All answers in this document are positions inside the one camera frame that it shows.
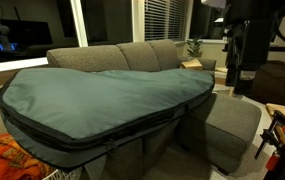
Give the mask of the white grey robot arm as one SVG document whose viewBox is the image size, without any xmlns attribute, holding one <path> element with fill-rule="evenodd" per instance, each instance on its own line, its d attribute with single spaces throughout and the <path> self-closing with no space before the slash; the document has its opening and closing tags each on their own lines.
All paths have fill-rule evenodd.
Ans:
<svg viewBox="0 0 285 180">
<path fill-rule="evenodd" d="M 267 62 L 273 35 L 285 42 L 280 19 L 285 17 L 285 0 L 201 0 L 223 8 L 227 38 L 226 86 L 236 94 L 249 94 L 256 71 Z"/>
</svg>

